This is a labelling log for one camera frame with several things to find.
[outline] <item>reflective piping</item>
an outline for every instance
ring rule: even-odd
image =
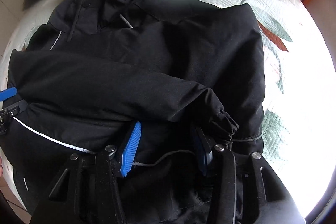
[[[58,144],[63,145],[63,146],[65,146],[65,147],[68,147],[68,148],[71,148],[71,149],[75,149],[75,150],[78,150],[78,151],[82,151],[82,152],[85,152],[85,153],[96,154],[96,153],[93,152],[93,151],[90,151],[90,150],[87,150],[87,149],[84,149],[84,148],[80,148],[80,147],[77,147],[77,146],[73,146],[73,145],[71,145],[71,144],[62,143],[62,142],[60,142],[60,141],[58,141],[58,140],[55,140],[55,139],[53,139],[53,138],[50,138],[49,136],[44,135],[44,134],[42,134],[42,133],[40,133],[40,132],[37,132],[36,130],[34,130],[34,129],[30,128],[29,126],[25,125],[25,124],[24,124],[23,122],[21,122],[18,118],[13,117],[13,119],[16,120],[16,121],[18,121],[21,125],[23,125],[25,128],[27,128],[27,129],[30,130],[31,132],[34,132],[35,134],[37,134],[37,135],[39,135],[39,136],[41,136],[41,137],[43,137],[43,138],[46,138],[46,139],[48,139],[48,140],[50,140],[50,141],[52,141],[52,142],[54,142],[54,143],[58,143]]]
[[[168,153],[165,153],[161,158],[159,158],[155,163],[153,164],[143,164],[143,163],[140,163],[140,162],[133,162],[133,165],[136,165],[136,166],[144,166],[144,167],[153,167],[157,164],[159,164],[160,162],[162,162],[166,157],[172,155],[172,154],[175,154],[175,153],[180,153],[180,152],[183,152],[183,153],[190,153],[190,154],[193,154],[195,155],[194,152],[190,151],[190,150],[176,150],[176,151],[170,151]]]
[[[27,189],[27,191],[28,191],[28,186],[27,186],[27,183],[26,183],[26,179],[23,178],[23,181],[25,182],[25,186],[26,186],[26,189]]]
[[[128,27],[133,28],[133,26],[124,18],[122,15],[120,15],[120,18],[122,19],[123,22],[127,24]]]
[[[55,46],[55,44],[56,44],[57,40],[58,40],[58,39],[59,39],[59,37],[61,36],[61,33],[62,33],[62,31],[60,31],[60,32],[59,32],[59,35],[58,35],[58,37],[56,38],[56,41],[54,42],[54,45],[52,45],[52,47],[50,48],[50,50],[52,50],[52,49],[53,49],[53,47]]]

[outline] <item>bed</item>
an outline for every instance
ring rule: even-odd
[[[26,47],[61,1],[41,0],[21,20],[0,64],[1,89],[7,85],[11,51]],[[247,2],[255,12],[266,79],[263,156],[306,216],[325,192],[336,164],[336,74],[323,37],[300,0],[201,1],[220,8]],[[6,180],[12,182],[11,165],[4,162]]]

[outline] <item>leaf pattern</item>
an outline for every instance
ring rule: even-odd
[[[242,0],[240,4],[244,4],[246,2],[248,2],[248,0]],[[252,5],[250,6],[252,10],[254,11],[257,19],[263,26],[265,26],[269,31],[271,31],[276,36],[286,41],[293,42],[289,34],[286,32],[286,30],[281,26],[281,24],[276,19],[271,17],[271,15],[265,12],[264,10],[261,10],[260,8],[252,6]]]
[[[282,42],[282,40],[278,36],[276,36],[270,30],[265,28],[259,21],[258,21],[258,24],[259,24],[260,29],[268,37],[269,40],[271,40],[283,52],[289,52],[288,49],[286,48],[285,44]]]
[[[279,147],[280,145],[287,145],[285,136],[289,132],[283,123],[281,117],[266,109],[262,122],[262,138],[265,143],[265,152],[271,157],[285,161],[286,159],[280,156],[278,149],[274,149],[274,147]]]
[[[278,50],[277,47],[274,45],[274,43],[272,43],[269,38],[264,34],[264,32],[261,32],[262,35],[262,42],[264,44],[264,46],[274,55],[276,61],[276,64],[269,64],[271,67],[274,68],[274,72],[276,72],[276,74],[278,74],[278,80],[277,80],[277,86],[279,88],[279,90],[282,92],[282,94],[284,94],[284,86],[283,86],[283,78],[284,76],[284,72],[282,69],[282,65],[281,65],[281,61],[278,55]]]

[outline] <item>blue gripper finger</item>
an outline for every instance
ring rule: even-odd
[[[137,152],[138,149],[140,138],[141,138],[141,123],[136,122],[134,129],[131,133],[131,136],[125,147],[125,150],[122,154],[120,173],[123,177],[125,177],[132,168],[132,163],[135,157],[135,153]]]
[[[0,102],[16,95],[16,87],[12,87],[0,92]]]

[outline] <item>wall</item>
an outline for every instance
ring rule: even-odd
[[[311,0],[306,8],[321,31],[336,69],[336,0]]]

